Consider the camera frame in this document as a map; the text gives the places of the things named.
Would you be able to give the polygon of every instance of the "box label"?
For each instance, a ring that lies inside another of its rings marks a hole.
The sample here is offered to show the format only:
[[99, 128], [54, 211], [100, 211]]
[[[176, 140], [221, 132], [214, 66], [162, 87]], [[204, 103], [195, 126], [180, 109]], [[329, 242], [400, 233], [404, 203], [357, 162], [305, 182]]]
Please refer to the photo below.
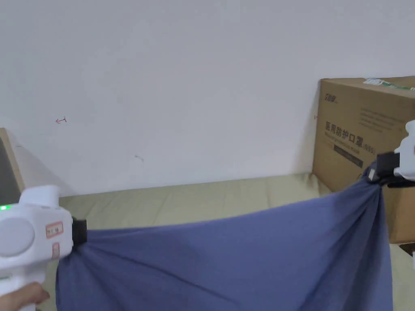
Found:
[[371, 154], [376, 154], [375, 148], [364, 142], [363, 137], [349, 132], [347, 129], [332, 124], [331, 122], [326, 121], [326, 131], [324, 134], [356, 154], [360, 154], [359, 148], [362, 148]]
[[46, 238], [50, 239], [63, 233], [63, 223], [61, 221], [46, 226]]

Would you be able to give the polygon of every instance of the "round button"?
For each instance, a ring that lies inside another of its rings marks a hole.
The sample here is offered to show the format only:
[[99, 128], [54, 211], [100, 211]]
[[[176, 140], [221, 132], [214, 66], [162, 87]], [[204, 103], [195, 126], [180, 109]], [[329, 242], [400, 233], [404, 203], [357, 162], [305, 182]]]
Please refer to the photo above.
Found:
[[24, 218], [0, 221], [0, 256], [12, 257], [25, 252], [33, 243], [32, 224]]

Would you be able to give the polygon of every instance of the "cardboard box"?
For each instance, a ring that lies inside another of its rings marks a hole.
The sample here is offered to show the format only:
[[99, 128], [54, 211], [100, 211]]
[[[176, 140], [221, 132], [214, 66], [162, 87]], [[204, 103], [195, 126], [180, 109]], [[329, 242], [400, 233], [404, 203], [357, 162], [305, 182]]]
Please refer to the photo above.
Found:
[[[415, 119], [415, 77], [323, 79], [313, 173], [332, 191], [357, 181], [378, 153], [395, 150]], [[415, 241], [415, 188], [384, 189], [391, 243]]]
[[17, 203], [24, 183], [6, 129], [0, 129], [0, 172], [0, 205]]

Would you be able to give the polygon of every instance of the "finger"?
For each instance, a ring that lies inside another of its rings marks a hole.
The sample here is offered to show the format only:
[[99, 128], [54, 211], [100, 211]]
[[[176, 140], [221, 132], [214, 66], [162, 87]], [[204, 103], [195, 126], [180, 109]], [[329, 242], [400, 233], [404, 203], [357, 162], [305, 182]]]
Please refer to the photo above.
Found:
[[39, 283], [28, 284], [21, 289], [11, 292], [12, 310], [18, 310], [29, 304], [39, 304], [49, 299], [49, 293]]

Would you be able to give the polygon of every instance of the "white wall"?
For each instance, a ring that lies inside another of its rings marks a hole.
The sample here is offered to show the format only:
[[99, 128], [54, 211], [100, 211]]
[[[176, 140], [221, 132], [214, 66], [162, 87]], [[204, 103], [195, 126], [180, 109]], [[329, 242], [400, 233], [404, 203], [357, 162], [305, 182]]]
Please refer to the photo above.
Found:
[[318, 80], [414, 74], [414, 8], [2, 1], [0, 126], [64, 195], [310, 171]]

